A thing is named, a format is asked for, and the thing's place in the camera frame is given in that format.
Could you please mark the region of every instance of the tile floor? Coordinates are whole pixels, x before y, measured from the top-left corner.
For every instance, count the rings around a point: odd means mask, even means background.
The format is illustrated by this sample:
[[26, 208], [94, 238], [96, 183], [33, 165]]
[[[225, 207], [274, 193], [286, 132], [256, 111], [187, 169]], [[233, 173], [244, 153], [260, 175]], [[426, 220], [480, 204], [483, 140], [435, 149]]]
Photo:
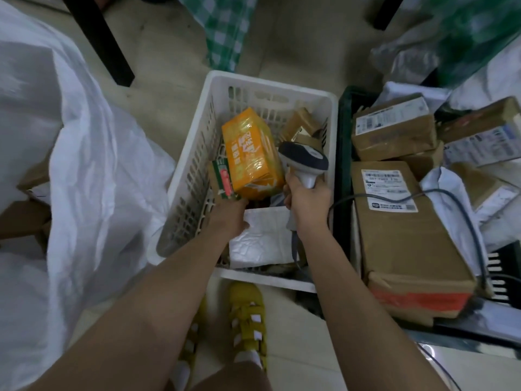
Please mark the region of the tile floor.
[[[136, 75], [133, 85], [123, 88], [114, 84], [71, 16], [20, 0], [7, 1], [71, 37], [107, 99], [130, 112], [151, 139], [179, 158], [209, 71], [204, 32], [181, 5], [119, 0], [105, 13]], [[399, 36], [418, 17], [399, 12], [386, 32], [378, 32], [365, 21], [373, 12], [374, 6], [366, 0], [321, 0], [320, 4], [259, 0], [238, 72], [338, 96], [347, 85], [376, 91], [380, 77], [367, 62], [369, 50]], [[212, 278], [208, 285], [209, 325], [193, 381], [216, 372], [231, 358], [227, 283]], [[274, 390], [345, 389], [325, 322], [296, 305], [291, 291], [261, 289]], [[110, 302], [86, 311], [74, 339], [108, 307]], [[438, 347], [435, 352], [463, 390], [518, 389], [519, 361]]]

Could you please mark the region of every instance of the laundry basket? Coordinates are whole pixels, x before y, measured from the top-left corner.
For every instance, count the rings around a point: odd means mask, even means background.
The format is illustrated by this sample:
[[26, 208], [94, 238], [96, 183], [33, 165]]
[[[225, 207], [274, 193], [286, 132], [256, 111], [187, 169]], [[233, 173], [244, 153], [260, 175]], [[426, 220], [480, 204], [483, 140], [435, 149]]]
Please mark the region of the laundry basket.
[[[338, 99], [334, 94], [212, 71], [206, 77], [185, 146], [168, 188], [170, 213], [156, 246], [159, 256], [169, 256], [200, 230], [202, 214], [213, 202], [206, 165], [217, 157], [219, 148], [222, 151], [221, 126], [248, 107], [252, 107], [266, 121], [274, 137], [278, 136], [296, 108], [306, 107], [322, 124], [320, 137], [324, 153], [329, 159], [325, 179], [331, 191], [334, 191], [338, 117]], [[315, 286], [311, 282], [266, 274], [255, 268], [232, 270], [218, 263], [214, 274], [235, 280], [315, 292]]]

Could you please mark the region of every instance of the person's left hand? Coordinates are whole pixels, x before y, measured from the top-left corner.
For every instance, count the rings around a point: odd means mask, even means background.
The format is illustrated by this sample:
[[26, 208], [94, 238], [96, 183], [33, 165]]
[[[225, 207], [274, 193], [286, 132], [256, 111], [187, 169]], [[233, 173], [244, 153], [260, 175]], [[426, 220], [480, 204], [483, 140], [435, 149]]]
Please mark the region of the person's left hand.
[[223, 200], [210, 213], [208, 228], [222, 234], [226, 242], [240, 235], [250, 225], [244, 220], [247, 199]]

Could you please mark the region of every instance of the white plastic mailer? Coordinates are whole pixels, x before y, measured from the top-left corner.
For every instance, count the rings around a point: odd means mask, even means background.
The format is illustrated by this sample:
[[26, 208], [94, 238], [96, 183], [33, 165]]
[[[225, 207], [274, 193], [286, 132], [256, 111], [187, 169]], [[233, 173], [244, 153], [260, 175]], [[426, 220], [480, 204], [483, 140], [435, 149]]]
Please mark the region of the white plastic mailer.
[[[60, 357], [83, 309], [121, 292], [146, 266], [150, 237], [166, 221], [175, 163], [108, 104], [69, 38], [3, 1], [0, 55], [0, 212], [20, 200], [17, 181], [56, 140], [46, 266], [36, 271], [29, 259], [17, 264], [0, 251], [0, 262], [9, 260], [1, 276], [10, 280], [0, 284], [0, 362], [9, 362], [0, 365], [0, 389], [14, 390]], [[37, 285], [13, 289], [17, 281]], [[36, 291], [33, 299], [20, 295]], [[32, 347], [20, 346], [24, 340]]]

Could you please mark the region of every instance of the green checkered tablecloth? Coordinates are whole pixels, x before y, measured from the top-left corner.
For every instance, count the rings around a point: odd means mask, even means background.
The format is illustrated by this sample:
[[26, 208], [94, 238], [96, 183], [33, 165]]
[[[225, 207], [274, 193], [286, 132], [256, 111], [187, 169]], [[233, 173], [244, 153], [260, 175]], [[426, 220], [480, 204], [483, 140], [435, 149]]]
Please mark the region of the green checkered tablecloth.
[[179, 0], [204, 27], [208, 61], [215, 70], [235, 71], [257, 0]]

